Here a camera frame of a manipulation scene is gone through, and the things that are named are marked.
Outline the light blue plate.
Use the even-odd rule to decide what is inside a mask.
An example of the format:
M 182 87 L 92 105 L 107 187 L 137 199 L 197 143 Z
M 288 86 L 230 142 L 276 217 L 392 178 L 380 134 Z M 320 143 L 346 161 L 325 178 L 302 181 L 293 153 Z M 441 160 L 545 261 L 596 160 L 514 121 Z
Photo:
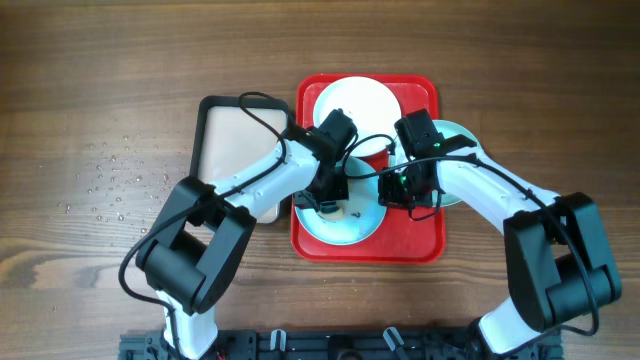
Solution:
M 441 133 L 445 139 L 452 138 L 456 135 L 464 135 L 465 137 L 474 141 L 477 146 L 480 145 L 480 141 L 468 129 L 466 129 L 462 125 L 459 125 L 452 121 L 439 120 L 439 119 L 434 120 L 433 124 L 436 130 L 439 133 Z M 404 149 L 399 140 L 399 136 L 395 137 L 394 143 L 396 145 L 395 155 L 389 160 L 389 165 L 399 165 L 399 164 L 408 162 L 409 158 L 404 152 Z M 459 198 L 453 195 L 450 195 L 448 193 L 443 194 L 441 198 L 442 207 L 452 206 L 459 202 L 460 202 Z
M 373 171 L 363 160 L 349 157 L 336 166 L 343 175 L 343 163 L 346 163 L 346 171 L 351 175 Z M 386 208 L 378 203 L 378 185 L 374 178 L 346 180 L 349 198 L 337 202 L 339 212 L 321 214 L 295 206 L 295 214 L 302 227 L 311 236 L 329 245 L 346 246 L 367 239 L 382 224 L 386 214 Z

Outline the light blue front plate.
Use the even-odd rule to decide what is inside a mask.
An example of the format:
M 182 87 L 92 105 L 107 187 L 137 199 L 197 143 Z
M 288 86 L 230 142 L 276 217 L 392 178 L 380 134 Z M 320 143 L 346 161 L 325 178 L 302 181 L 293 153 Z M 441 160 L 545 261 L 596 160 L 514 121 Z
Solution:
M 351 175 L 373 171 L 363 160 L 349 157 L 336 166 L 343 175 L 343 163 L 346 163 L 346 171 Z M 386 208 L 378 203 L 378 185 L 374 178 L 346 180 L 349 198 L 337 202 L 339 212 L 321 214 L 295 206 L 295 214 L 302 227 L 311 236 L 329 245 L 346 246 L 367 239 L 382 224 L 386 214 Z

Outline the white plate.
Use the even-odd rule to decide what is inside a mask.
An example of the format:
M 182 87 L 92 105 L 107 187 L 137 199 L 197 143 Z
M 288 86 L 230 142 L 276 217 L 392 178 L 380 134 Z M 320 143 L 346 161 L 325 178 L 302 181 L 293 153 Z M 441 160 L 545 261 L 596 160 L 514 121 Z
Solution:
M 394 123 L 402 116 L 392 91 L 383 83 L 362 76 L 339 79 L 320 93 L 313 108 L 314 126 L 318 127 L 337 109 L 353 120 L 360 140 L 376 134 L 394 139 Z

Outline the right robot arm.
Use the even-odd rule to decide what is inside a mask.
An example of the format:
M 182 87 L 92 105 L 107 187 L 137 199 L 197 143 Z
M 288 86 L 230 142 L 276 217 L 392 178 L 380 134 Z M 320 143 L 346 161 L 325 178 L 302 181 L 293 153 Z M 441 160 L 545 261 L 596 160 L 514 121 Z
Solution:
M 464 134 L 445 137 L 425 110 L 394 124 L 406 162 L 383 169 L 380 200 L 413 210 L 431 194 L 469 205 L 504 237 L 509 296 L 469 335 L 475 356 L 505 358 L 561 331 L 593 336 L 622 293 L 595 202 L 561 196 L 496 163 Z

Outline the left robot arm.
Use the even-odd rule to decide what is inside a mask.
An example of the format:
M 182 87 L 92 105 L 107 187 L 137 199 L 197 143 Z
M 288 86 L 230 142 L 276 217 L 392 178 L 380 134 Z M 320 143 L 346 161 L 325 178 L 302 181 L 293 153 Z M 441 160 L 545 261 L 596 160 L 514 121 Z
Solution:
M 199 359 L 218 336 L 214 306 L 233 280 L 257 220 L 293 197 L 296 206 L 338 213 L 347 184 L 336 166 L 357 128 L 334 110 L 319 127 L 292 124 L 278 134 L 273 152 L 240 173 L 207 184 L 181 180 L 159 217 L 127 254 L 156 291 L 165 310 L 165 352 Z

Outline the red plastic tray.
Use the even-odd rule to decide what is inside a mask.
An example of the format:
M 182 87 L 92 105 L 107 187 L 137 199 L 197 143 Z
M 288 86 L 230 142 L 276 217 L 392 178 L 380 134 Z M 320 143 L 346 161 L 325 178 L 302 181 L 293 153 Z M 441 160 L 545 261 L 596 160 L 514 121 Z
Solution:
M 372 74 L 394 94 L 401 112 L 427 109 L 440 115 L 439 95 L 434 84 L 415 74 Z M 400 209 L 386 211 L 378 229 L 352 245 L 329 245 L 303 228 L 296 214 L 290 216 L 290 240 L 296 253 L 312 262 L 419 265 L 436 261 L 446 247 L 445 212 L 423 221 L 413 221 Z

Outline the black water tray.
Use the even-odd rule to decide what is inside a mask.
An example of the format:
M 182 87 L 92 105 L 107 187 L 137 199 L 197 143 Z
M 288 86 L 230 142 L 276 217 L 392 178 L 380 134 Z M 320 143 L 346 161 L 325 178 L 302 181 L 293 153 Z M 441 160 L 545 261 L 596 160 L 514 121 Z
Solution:
M 235 188 L 266 171 L 281 157 L 277 139 L 289 109 L 280 100 L 207 96 L 199 104 L 189 174 L 230 201 L 250 188 Z

